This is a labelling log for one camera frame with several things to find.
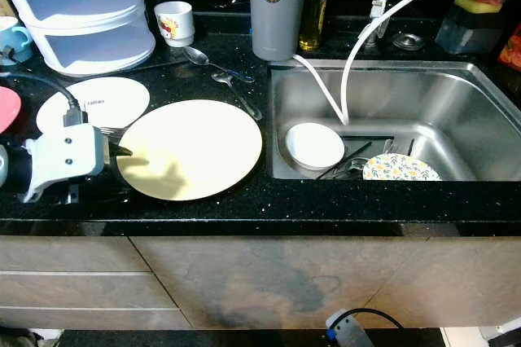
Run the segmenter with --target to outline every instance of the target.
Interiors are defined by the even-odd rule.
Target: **glass bottle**
[[[313,51],[320,46],[326,1],[304,0],[299,35],[299,46],[304,51]]]

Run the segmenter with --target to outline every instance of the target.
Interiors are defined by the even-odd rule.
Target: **blue mug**
[[[8,47],[15,49],[13,58],[19,62],[24,62],[33,55],[31,43],[33,38],[25,27],[20,26],[20,22],[15,17],[8,15],[0,17],[0,51],[6,52]],[[16,64],[3,56],[0,57],[0,64]]]

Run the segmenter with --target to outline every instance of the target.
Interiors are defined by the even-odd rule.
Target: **plastic drawer organizer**
[[[72,77],[139,64],[152,53],[143,0],[12,0],[46,64]]]

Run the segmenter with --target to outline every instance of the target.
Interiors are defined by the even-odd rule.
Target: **sponge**
[[[477,2],[476,0],[454,0],[454,3],[466,11],[476,15],[483,13],[498,13],[501,10],[501,4],[493,5],[491,3]]]

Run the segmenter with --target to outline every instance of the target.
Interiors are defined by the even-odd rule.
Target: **kitchen sink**
[[[343,60],[310,61],[339,104]],[[269,65],[269,173],[314,179],[289,156],[286,132],[302,122],[327,125],[347,153],[383,152],[388,139],[448,181],[521,180],[521,111],[474,64],[355,61],[349,74],[350,121],[342,125],[313,76],[296,61]]]

